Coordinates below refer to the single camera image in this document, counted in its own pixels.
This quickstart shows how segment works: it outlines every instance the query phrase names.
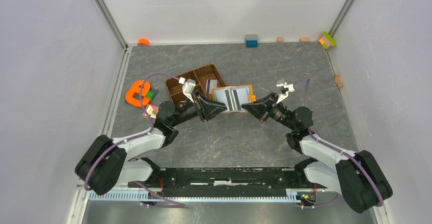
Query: white panel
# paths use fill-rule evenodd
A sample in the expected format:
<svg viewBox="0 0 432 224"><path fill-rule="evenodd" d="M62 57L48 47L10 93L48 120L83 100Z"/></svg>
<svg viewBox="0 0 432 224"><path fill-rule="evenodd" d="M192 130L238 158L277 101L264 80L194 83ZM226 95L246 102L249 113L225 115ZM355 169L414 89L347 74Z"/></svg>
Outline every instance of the white panel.
<svg viewBox="0 0 432 224"><path fill-rule="evenodd" d="M128 43L317 40L345 0L104 0Z"/></svg>
<svg viewBox="0 0 432 224"><path fill-rule="evenodd" d="M64 223L122 50L93 0L0 5L0 223Z"/></svg>
<svg viewBox="0 0 432 224"><path fill-rule="evenodd" d="M349 117L394 190L391 223L430 223L432 0L356 0L330 56Z"/></svg>

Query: pink object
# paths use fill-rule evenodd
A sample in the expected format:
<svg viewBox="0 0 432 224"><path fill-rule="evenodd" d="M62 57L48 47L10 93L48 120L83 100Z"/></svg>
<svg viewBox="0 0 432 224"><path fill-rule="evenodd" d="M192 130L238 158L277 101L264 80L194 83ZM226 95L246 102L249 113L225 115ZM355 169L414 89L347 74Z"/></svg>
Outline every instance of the pink object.
<svg viewBox="0 0 432 224"><path fill-rule="evenodd" d="M327 40L326 37L321 37L321 39L327 44L327 46L331 47L332 44Z"/></svg>

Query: wooden block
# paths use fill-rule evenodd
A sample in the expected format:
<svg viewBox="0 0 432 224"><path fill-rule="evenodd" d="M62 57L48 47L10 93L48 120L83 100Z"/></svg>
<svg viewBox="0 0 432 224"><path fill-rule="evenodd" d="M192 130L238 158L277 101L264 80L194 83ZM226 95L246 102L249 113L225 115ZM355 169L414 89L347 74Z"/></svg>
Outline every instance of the wooden block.
<svg viewBox="0 0 432 224"><path fill-rule="evenodd" d="M256 101L256 96L255 95L248 95L248 98L251 102L255 102Z"/></svg>
<svg viewBox="0 0 432 224"><path fill-rule="evenodd" d="M302 37L302 38L300 38L300 42L310 42L310 38L309 37Z"/></svg>
<svg viewBox="0 0 432 224"><path fill-rule="evenodd" d="M340 82L340 74L335 75L335 83L338 89L343 87L343 84Z"/></svg>

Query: orange toy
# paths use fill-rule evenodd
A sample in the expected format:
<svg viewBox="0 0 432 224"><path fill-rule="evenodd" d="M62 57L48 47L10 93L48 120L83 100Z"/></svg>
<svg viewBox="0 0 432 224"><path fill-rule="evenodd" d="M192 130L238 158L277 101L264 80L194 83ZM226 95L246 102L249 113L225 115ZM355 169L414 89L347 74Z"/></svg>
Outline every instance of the orange toy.
<svg viewBox="0 0 432 224"><path fill-rule="evenodd" d="M145 38L141 38L138 40L138 46L148 46L150 45L150 42L145 39Z"/></svg>
<svg viewBox="0 0 432 224"><path fill-rule="evenodd" d="M130 87L129 91L126 93L126 101L135 107L141 107L140 100L135 98L135 95L140 93L140 87L143 84L144 80L137 80L132 87ZM150 83L146 81L143 87L143 92L141 95L143 96L143 105L147 106L150 102L151 98L146 97L146 94L150 91Z"/></svg>

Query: small wooden block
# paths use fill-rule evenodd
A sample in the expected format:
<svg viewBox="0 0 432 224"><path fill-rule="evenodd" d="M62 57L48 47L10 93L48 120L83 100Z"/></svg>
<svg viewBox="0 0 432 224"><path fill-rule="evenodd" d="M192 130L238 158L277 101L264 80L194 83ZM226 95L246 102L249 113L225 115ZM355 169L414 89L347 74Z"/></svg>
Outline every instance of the small wooden block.
<svg viewBox="0 0 432 224"><path fill-rule="evenodd" d="M255 95L248 95L248 99L249 99L251 102L255 102L255 101L256 101L256 96L255 96Z"/></svg>
<svg viewBox="0 0 432 224"><path fill-rule="evenodd" d="M335 75L335 83L338 89L343 87L343 84L340 82L340 74Z"/></svg>

